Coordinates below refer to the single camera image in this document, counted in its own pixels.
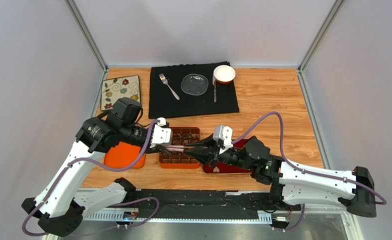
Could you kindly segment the orange chocolate box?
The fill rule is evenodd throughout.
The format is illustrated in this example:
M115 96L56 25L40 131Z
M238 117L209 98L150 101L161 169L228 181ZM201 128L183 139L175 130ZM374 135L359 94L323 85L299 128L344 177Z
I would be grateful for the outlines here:
M200 140L200 129L197 127L171 127L172 145L186 145ZM182 138L182 134L187 133L189 138ZM191 137L191 134L199 134L199 138ZM163 169L197 169L201 166L194 158L182 152L161 152L158 156L158 163Z

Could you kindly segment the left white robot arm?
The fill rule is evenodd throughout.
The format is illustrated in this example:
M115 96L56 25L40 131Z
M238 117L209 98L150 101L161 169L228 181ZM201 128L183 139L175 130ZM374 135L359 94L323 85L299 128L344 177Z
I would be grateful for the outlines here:
M128 97L118 99L110 110L84 121L72 148L48 186L22 208L36 218L42 235L69 236L89 215L109 206L130 204L135 186L124 178L99 190L78 196L77 191L94 166L120 143L140 148L139 157L157 153L171 143L172 130L164 118L139 125L142 105Z

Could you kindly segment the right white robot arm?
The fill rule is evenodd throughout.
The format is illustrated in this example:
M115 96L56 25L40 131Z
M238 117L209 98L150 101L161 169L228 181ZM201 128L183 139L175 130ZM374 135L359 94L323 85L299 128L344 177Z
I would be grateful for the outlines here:
M374 181L365 167L335 171L285 161L254 136L243 147L229 149L210 136L185 145L184 154L203 165L222 163L250 171L253 179L270 186L269 201L276 205L332 205L360 217L376 217Z

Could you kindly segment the pink handled metal tongs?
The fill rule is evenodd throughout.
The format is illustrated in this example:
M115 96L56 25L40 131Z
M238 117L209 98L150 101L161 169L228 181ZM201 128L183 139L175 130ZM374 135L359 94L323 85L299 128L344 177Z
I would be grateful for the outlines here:
M199 152L208 149L208 147L204 146L188 146L188 145L168 145L162 146L161 151L163 152L179 152L179 153L189 153L189 152Z

